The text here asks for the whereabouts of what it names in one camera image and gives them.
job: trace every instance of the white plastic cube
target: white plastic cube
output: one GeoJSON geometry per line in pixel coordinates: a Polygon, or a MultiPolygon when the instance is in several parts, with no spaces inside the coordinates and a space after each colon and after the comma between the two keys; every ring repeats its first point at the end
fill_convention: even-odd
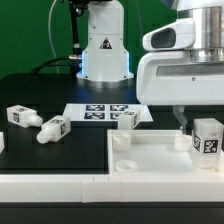
{"type": "Polygon", "coordinates": [[[194,120],[191,158],[197,168],[216,169],[219,165],[223,125],[217,120],[194,120]]]}
{"type": "Polygon", "coordinates": [[[140,110],[137,108],[130,108],[120,114],[118,117],[119,130],[133,130],[140,122],[140,110]]]}
{"type": "Polygon", "coordinates": [[[0,132],[0,153],[5,148],[3,133],[0,132]]]}

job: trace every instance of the white bottle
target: white bottle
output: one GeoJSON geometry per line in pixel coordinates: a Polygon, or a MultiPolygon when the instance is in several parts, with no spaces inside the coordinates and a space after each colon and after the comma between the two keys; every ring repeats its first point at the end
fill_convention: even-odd
{"type": "Polygon", "coordinates": [[[7,108],[8,121],[24,128],[30,126],[40,127],[43,119],[37,115],[37,111],[20,105],[7,108]]]}
{"type": "Polygon", "coordinates": [[[41,132],[37,135],[37,140],[41,144],[57,142],[71,131],[70,118],[56,116],[41,126],[41,132]]]}
{"type": "Polygon", "coordinates": [[[3,151],[4,148],[5,145],[4,145],[3,132],[0,132],[0,153],[3,151]]]}
{"type": "Polygon", "coordinates": [[[191,159],[200,169],[216,169],[219,165],[223,125],[217,120],[195,119],[191,159]]]}

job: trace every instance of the wall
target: wall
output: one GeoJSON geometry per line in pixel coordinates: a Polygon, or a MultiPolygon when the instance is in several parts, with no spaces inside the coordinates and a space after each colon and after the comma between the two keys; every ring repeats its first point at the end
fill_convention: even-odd
{"type": "MultiPolygon", "coordinates": [[[[0,78],[7,74],[29,72],[52,59],[47,21],[53,0],[7,0],[0,8],[0,78]]],[[[136,73],[144,54],[138,23],[136,0],[120,0],[125,9],[125,47],[131,55],[131,71],[136,73]]],[[[143,32],[159,28],[175,20],[175,12],[160,0],[139,0],[143,32]]],[[[81,46],[87,45],[87,18],[79,18],[81,46]]],[[[68,3],[57,3],[53,14],[52,34],[58,56],[71,54],[72,38],[68,3]]]]}

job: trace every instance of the blue light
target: blue light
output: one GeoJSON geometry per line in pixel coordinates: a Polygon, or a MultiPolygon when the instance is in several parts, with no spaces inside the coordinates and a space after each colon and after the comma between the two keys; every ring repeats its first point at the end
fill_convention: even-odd
{"type": "Polygon", "coordinates": [[[85,74],[85,52],[82,52],[82,75],[85,74]]]}
{"type": "Polygon", "coordinates": [[[127,75],[129,75],[129,71],[130,71],[130,56],[129,53],[127,53],[127,75]]]}

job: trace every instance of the black table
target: black table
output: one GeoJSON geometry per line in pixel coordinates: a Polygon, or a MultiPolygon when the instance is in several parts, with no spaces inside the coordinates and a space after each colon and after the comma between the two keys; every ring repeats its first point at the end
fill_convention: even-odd
{"type": "MultiPolygon", "coordinates": [[[[44,121],[61,115],[66,103],[136,104],[135,86],[94,89],[78,86],[70,75],[13,74],[0,81],[0,131],[5,150],[1,174],[107,174],[106,135],[116,122],[72,122],[57,143],[41,145],[38,128],[7,122],[6,108],[23,105],[44,121]]],[[[179,129],[172,107],[149,107],[154,122],[138,129],[179,129]]],[[[187,107],[186,116],[224,121],[224,107],[187,107]]],[[[223,223],[224,203],[2,203],[1,223],[223,223]]]]}

